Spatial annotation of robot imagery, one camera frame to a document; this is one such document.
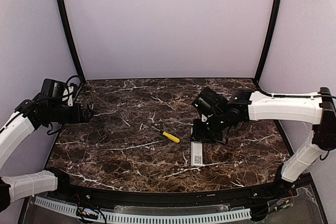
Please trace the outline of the white remote control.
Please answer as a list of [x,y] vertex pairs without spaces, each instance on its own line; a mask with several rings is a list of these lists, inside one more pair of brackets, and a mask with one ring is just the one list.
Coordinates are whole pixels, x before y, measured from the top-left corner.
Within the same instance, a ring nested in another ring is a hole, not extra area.
[[203,144],[201,142],[191,142],[191,165],[202,167],[203,164]]

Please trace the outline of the yellow handled screwdriver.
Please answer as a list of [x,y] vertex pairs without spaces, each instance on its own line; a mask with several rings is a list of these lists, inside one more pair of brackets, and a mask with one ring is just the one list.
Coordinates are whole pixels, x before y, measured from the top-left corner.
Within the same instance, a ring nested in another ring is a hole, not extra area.
[[163,136],[165,136],[167,139],[173,141],[174,143],[179,143],[180,139],[164,130],[157,129],[154,126],[151,126],[151,128],[155,129],[156,131],[160,132]]

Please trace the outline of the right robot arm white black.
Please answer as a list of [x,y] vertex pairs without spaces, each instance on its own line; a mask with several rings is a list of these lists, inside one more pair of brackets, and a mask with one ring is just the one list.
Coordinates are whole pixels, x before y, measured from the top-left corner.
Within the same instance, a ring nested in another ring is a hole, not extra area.
[[285,120],[312,125],[308,138],[277,170],[276,191],[288,190],[322,155],[335,149],[334,96],[328,88],[306,94],[235,91],[229,99],[206,87],[192,102],[200,117],[193,121],[191,139],[226,144],[224,130],[242,122]]

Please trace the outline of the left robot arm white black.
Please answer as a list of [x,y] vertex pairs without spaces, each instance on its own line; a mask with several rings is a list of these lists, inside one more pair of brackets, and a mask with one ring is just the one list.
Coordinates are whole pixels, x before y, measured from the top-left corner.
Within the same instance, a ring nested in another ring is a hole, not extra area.
[[[4,165],[20,144],[41,126],[48,135],[55,133],[53,124],[88,123],[94,115],[86,103],[75,103],[80,85],[67,80],[45,79],[41,91],[31,100],[16,107],[1,128],[1,165]],[[69,175],[58,168],[33,174],[1,177],[1,211],[17,200],[49,191],[66,190]]]

